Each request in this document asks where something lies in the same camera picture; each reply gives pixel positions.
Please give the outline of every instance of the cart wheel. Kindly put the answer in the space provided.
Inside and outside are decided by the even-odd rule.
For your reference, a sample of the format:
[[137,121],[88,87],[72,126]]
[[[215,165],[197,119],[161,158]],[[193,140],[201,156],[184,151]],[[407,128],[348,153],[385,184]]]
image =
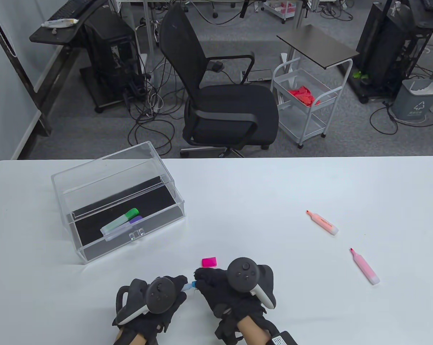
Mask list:
[[368,97],[365,96],[358,96],[359,97],[359,102],[362,103],[363,105],[366,105],[369,101]]

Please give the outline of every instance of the trash bin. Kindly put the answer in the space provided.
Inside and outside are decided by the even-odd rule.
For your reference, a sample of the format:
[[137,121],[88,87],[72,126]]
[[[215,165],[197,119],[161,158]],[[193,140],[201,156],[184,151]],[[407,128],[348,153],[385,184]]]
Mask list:
[[433,80],[406,79],[391,107],[399,120],[411,121],[424,118],[433,105]]

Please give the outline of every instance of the wall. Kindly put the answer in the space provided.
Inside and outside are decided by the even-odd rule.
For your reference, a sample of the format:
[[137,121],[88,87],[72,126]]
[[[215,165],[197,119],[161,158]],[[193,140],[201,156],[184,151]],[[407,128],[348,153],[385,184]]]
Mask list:
[[0,160],[18,156],[39,115],[0,45]]
[[0,25],[35,90],[49,72],[61,48],[29,41],[34,31],[67,0],[0,0]]

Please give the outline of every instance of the black glove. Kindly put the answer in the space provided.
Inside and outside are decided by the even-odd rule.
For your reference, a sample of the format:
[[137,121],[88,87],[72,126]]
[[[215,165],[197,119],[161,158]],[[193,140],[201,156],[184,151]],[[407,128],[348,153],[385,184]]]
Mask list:
[[196,288],[203,294],[213,314],[221,318],[215,335],[227,345],[235,345],[242,338],[236,338],[237,323],[250,316],[261,329],[267,330],[271,336],[279,333],[272,322],[263,314],[266,310],[256,296],[234,290],[227,278],[226,271],[212,268],[200,268],[194,273]]
[[[175,278],[166,276],[166,278],[169,278],[175,285],[175,291],[177,293],[177,299],[170,309],[162,314],[152,314],[148,312],[147,314],[140,315],[122,326],[116,324],[116,320],[114,320],[113,326],[118,326],[119,328],[129,330],[131,331],[129,332],[131,334],[133,332],[135,335],[140,334],[148,341],[149,344],[154,344],[156,342],[155,340],[157,334],[161,333],[162,331],[167,332],[167,328],[172,321],[173,314],[175,314],[175,312],[178,310],[178,307],[186,300],[186,294],[182,292],[182,289],[183,286],[187,284],[187,278],[185,276],[178,276]],[[143,280],[135,279],[132,284],[136,284],[142,294],[144,294],[148,288],[148,284]],[[122,306],[117,305],[116,312],[119,312],[121,307]]]

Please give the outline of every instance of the recycling symbol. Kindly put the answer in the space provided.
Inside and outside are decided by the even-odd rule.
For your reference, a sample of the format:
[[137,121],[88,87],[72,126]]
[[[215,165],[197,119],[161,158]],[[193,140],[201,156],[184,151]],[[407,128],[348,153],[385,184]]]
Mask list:
[[424,101],[420,102],[418,105],[415,105],[415,106],[413,107],[413,109],[415,109],[415,110],[421,110],[421,109],[424,109]]

